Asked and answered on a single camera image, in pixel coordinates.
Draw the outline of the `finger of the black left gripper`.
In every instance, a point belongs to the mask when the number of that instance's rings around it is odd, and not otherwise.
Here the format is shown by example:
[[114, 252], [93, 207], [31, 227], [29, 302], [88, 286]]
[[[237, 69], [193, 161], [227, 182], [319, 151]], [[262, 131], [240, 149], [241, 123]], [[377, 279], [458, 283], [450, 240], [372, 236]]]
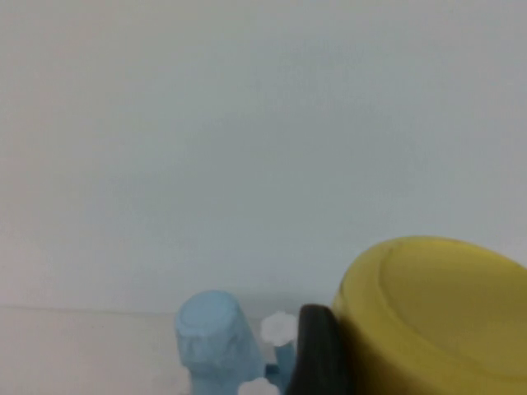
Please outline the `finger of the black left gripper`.
[[348, 393], [348, 357], [340, 327], [324, 305], [305, 304], [300, 309], [296, 363], [286, 393]]

